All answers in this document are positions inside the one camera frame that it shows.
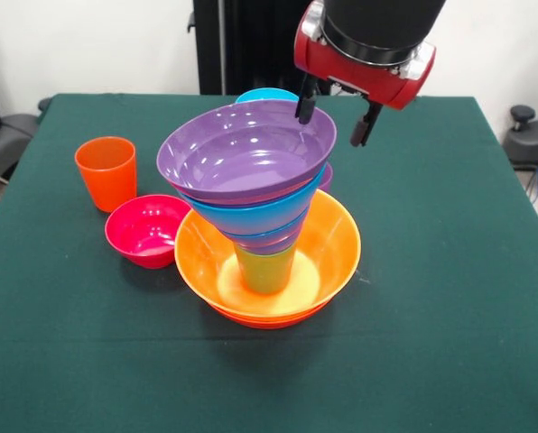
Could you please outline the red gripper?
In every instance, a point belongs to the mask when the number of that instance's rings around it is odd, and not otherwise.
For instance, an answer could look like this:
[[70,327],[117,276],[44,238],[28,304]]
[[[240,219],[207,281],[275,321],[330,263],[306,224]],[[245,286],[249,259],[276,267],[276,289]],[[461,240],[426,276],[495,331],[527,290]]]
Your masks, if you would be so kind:
[[405,108],[428,78],[436,48],[425,38],[435,21],[434,1],[311,2],[294,40],[295,66],[306,73],[298,122],[312,118],[317,79],[332,81],[367,99],[349,140],[366,146],[383,106]]

